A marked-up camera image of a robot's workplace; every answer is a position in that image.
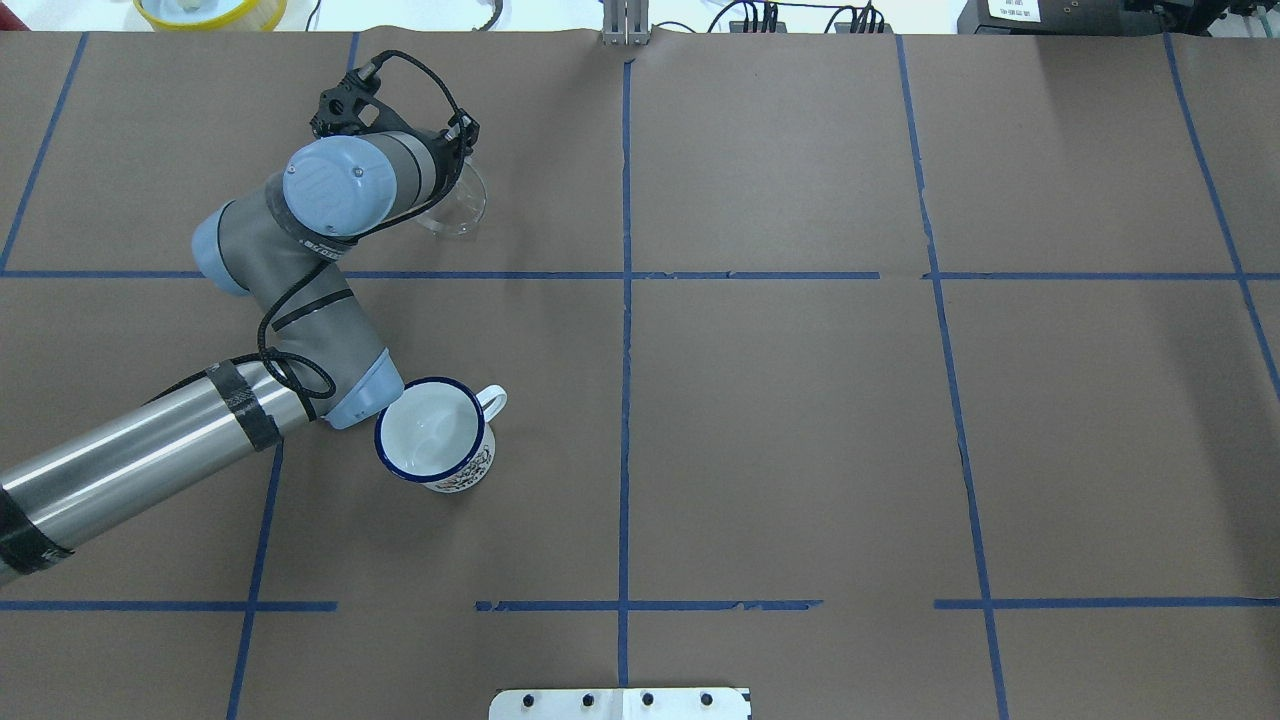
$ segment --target light blue cap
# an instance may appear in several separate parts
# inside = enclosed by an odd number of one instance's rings
[[[320,234],[360,234],[384,220],[396,202],[396,170],[367,140],[323,137],[289,159],[284,201]]]
[[[223,213],[230,202],[223,204],[216,213],[205,218],[205,222],[196,225],[196,232],[191,233],[191,254],[196,256],[196,266],[200,274],[214,281],[223,292],[230,295],[248,295],[236,278],[227,269],[223,261],[223,250],[218,246],[218,224],[223,220]]]
[[[374,360],[374,364],[365,370],[356,387],[351,388],[338,405],[324,416],[334,429],[342,430],[356,423],[380,413],[392,402],[399,400],[404,392],[404,380],[399,377],[399,370],[392,363],[392,354],[383,348],[383,352]]]

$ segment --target mug handle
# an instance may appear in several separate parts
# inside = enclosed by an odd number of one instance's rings
[[[476,400],[480,401],[480,409],[484,410],[484,421],[488,423],[502,413],[502,409],[507,406],[507,391],[502,389],[502,386],[489,386],[476,393]]]

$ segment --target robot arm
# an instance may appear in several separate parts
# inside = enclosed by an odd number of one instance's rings
[[[440,85],[449,128],[410,127],[374,97],[403,58]],[[370,126],[360,120],[379,109]],[[448,195],[479,124],[416,59],[385,51],[325,91],[317,140],[284,170],[201,223],[201,273],[265,315],[259,351],[212,365],[142,407],[0,473],[0,585],[72,550],[310,420],[348,428],[399,397],[403,380],[334,264],[360,238]],[[266,346],[266,331],[279,338]]]

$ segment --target white enamel mug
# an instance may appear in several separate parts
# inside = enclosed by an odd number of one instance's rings
[[[495,452],[489,421],[507,405],[507,391],[480,392],[453,378],[422,378],[378,414],[374,443],[383,465],[435,492],[462,492],[480,482]]]

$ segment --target white metal bracket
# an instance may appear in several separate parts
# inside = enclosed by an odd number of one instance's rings
[[[740,688],[503,691],[489,720],[751,720]]]
[[[605,45],[649,45],[649,0],[603,0]]]

